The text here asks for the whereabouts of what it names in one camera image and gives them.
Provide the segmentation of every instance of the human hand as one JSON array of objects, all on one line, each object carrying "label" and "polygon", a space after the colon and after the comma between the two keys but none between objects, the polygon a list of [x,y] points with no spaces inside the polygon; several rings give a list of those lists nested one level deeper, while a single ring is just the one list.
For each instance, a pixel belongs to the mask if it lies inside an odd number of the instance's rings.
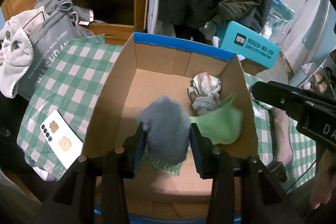
[{"label": "human hand", "polygon": [[317,174],[310,194],[311,208],[316,209],[321,203],[327,204],[334,189],[336,189],[336,174],[332,175],[329,171]]}]

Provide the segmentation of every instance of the checkered bag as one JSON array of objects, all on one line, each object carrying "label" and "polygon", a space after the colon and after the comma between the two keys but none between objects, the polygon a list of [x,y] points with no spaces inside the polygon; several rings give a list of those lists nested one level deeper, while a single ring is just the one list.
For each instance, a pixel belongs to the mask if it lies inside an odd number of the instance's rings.
[{"label": "checkered bag", "polygon": [[[251,86],[257,81],[262,81],[257,77],[244,73],[247,86]],[[255,127],[258,135],[258,154],[262,162],[267,166],[273,160],[273,152],[276,150],[273,117],[270,110],[263,108],[256,101],[252,100],[252,105],[261,113],[261,118],[255,117]],[[289,118],[290,140],[293,149],[293,162],[286,167],[288,180],[280,183],[287,190],[314,162],[316,159],[316,143],[314,140],[299,133],[296,130],[297,121]],[[315,174],[314,166],[296,183],[291,190],[311,179]]]},{"label": "checkered bag", "polygon": [[60,52],[32,96],[17,137],[30,166],[61,178],[66,168],[46,142],[40,125],[56,109],[84,141],[98,96],[122,48],[77,39]]}]

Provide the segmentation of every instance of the metal bolt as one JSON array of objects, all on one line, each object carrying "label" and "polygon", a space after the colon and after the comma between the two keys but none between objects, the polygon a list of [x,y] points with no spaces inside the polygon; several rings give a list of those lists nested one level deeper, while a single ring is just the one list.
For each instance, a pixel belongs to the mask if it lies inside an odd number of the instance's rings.
[{"label": "metal bolt", "polygon": [[218,148],[218,147],[214,147],[214,148],[212,148],[212,153],[214,153],[214,154],[220,154],[221,152],[222,152],[222,150],[220,149],[220,148]]},{"label": "metal bolt", "polygon": [[314,104],[310,101],[305,101],[306,104],[310,105],[310,106],[314,106]]},{"label": "metal bolt", "polygon": [[250,158],[250,161],[251,161],[251,162],[254,162],[254,163],[255,163],[255,162],[258,161],[258,160],[256,159],[255,156],[250,156],[249,158]]},{"label": "metal bolt", "polygon": [[117,147],[114,152],[117,153],[117,154],[121,154],[125,151],[125,148],[123,147]]},{"label": "metal bolt", "polygon": [[77,158],[77,160],[78,160],[79,162],[85,162],[85,161],[87,160],[87,157],[86,157],[85,155],[80,155],[80,156]]}]

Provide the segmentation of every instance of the teal box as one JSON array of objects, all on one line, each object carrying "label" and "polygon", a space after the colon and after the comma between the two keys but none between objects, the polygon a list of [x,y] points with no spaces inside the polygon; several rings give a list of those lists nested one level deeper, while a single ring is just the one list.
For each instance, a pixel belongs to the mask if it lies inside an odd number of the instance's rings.
[{"label": "teal box", "polygon": [[267,68],[273,67],[280,52],[279,46],[235,21],[230,21],[225,28],[219,28],[217,37],[220,39],[220,48],[235,52]]}]

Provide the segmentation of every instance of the crumpled plastic bag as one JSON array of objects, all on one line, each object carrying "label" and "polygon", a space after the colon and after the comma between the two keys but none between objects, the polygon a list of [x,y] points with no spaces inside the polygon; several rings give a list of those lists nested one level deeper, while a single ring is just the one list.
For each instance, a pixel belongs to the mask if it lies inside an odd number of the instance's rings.
[{"label": "crumpled plastic bag", "polygon": [[281,0],[273,0],[272,7],[261,35],[277,44],[286,30],[286,25],[294,19],[294,11]]},{"label": "crumpled plastic bag", "polygon": [[193,78],[193,86],[188,88],[188,95],[197,115],[204,115],[217,110],[221,105],[218,91],[221,89],[221,80],[206,72],[197,74]]}]

